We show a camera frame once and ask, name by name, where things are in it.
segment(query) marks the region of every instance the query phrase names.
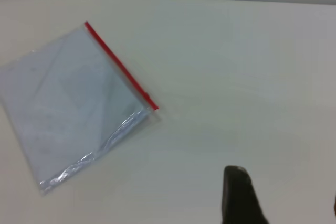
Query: clear plastic bag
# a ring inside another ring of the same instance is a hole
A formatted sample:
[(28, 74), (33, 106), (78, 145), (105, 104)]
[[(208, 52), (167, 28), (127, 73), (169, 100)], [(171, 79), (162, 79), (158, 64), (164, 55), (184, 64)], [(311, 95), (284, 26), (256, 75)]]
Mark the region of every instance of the clear plastic bag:
[(0, 98), (44, 193), (158, 108), (88, 22), (1, 66)]

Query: white table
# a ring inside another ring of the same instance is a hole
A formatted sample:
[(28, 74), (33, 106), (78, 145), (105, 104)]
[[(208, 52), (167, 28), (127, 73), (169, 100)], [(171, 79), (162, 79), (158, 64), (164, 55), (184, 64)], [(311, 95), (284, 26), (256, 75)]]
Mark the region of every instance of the white table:
[(0, 0), (0, 64), (85, 20), (161, 120), (42, 197), (1, 109), (1, 223), (220, 223), (229, 164), (271, 224), (334, 223), (336, 6)]

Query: red zipper seal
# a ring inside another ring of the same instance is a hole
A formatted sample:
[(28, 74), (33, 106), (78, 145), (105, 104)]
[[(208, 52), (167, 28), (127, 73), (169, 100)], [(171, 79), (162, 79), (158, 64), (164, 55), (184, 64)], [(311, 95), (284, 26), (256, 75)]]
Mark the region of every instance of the red zipper seal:
[(150, 98), (149, 94), (145, 92), (142, 87), (138, 84), (135, 78), (131, 75), (131, 73), (127, 70), (127, 68), (123, 65), (123, 63), (118, 59), (118, 57), (112, 52), (112, 50), (106, 45), (106, 43), (99, 37), (93, 27), (89, 22), (85, 22), (85, 26), (92, 37), (97, 41), (97, 43), (101, 46), (101, 48), (105, 51), (105, 53), (114, 61), (114, 63), (120, 68), (120, 70), (124, 73), (124, 75), (129, 79), (131, 84), (135, 87), (135, 89), (139, 92), (140, 95), (144, 98), (144, 100), (153, 108), (153, 110), (157, 110), (159, 107), (153, 102)]

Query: black object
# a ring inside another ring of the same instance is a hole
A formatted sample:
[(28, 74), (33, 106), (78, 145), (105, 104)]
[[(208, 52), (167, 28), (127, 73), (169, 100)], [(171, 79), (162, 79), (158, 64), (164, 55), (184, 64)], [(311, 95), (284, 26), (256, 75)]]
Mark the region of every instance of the black object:
[(268, 224), (259, 205), (252, 180), (240, 166), (224, 170), (223, 224)]

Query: ziplock bag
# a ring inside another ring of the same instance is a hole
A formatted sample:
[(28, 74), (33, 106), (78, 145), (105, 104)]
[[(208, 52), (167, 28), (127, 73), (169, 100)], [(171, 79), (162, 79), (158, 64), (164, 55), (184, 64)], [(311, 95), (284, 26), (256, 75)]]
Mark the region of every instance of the ziplock bag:
[(1, 66), (0, 98), (44, 193), (158, 109), (88, 22)]

